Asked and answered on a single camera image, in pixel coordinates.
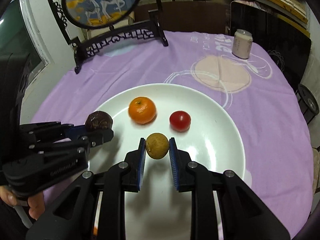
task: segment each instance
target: window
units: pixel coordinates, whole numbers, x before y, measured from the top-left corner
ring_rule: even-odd
[[[30,54],[29,83],[49,63],[30,12],[28,0],[12,0],[0,19],[0,53]]]

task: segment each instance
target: black carved wooden stand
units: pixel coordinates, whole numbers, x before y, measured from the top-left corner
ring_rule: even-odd
[[[168,41],[158,19],[159,11],[162,11],[161,0],[156,0],[158,9],[149,11],[149,20],[137,22],[117,29],[110,26],[110,31],[83,42],[81,42],[78,37],[70,39],[66,31],[67,19],[63,13],[61,5],[53,0],[48,0],[48,2],[63,37],[67,44],[74,48],[76,74],[81,71],[81,66],[84,60],[96,55],[103,47],[111,43],[118,42],[121,39],[126,40],[132,38],[147,40],[150,38],[159,38],[165,47],[168,46]]]

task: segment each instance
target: round black object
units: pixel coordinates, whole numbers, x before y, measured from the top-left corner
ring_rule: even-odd
[[[300,110],[303,113],[307,124],[309,124],[312,119],[319,114],[318,103],[310,90],[302,84],[298,85],[298,94],[300,96]]]
[[[100,29],[128,16],[140,0],[61,0],[62,10],[73,25]]]

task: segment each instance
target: purple tablecloth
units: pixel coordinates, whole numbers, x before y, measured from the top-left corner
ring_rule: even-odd
[[[252,190],[295,236],[311,208],[313,158],[308,127],[283,74],[255,43],[250,58],[241,60],[231,53],[233,37],[165,35],[169,47],[157,40],[119,42],[86,62],[78,75],[70,70],[33,122],[84,124],[107,99],[138,85],[166,82],[196,89],[217,101],[234,120],[244,143]],[[46,201],[60,191],[61,187],[47,190]]]

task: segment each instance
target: wooden board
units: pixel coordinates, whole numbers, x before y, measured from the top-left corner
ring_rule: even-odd
[[[294,10],[292,7],[290,7],[289,5],[285,4],[284,2],[282,2],[281,0],[269,0],[277,5],[279,5],[280,7],[286,9],[287,11],[289,11],[292,15],[294,15],[295,17],[297,17],[298,19],[300,19],[302,22],[304,22],[305,24],[308,23],[308,19],[306,17],[304,17],[302,14],[298,13],[296,10]]]
[[[299,24],[295,23],[294,21],[288,19],[287,17],[284,17],[281,14],[276,14],[277,17],[287,23],[289,23],[291,26],[295,27],[297,30],[301,31],[304,35],[306,35],[308,38],[310,38],[310,33],[303,27],[301,27]]]
[[[226,5],[203,1],[173,1],[162,3],[160,23],[164,30],[173,32],[225,33]],[[137,6],[135,21],[148,20],[148,11],[156,4]]]

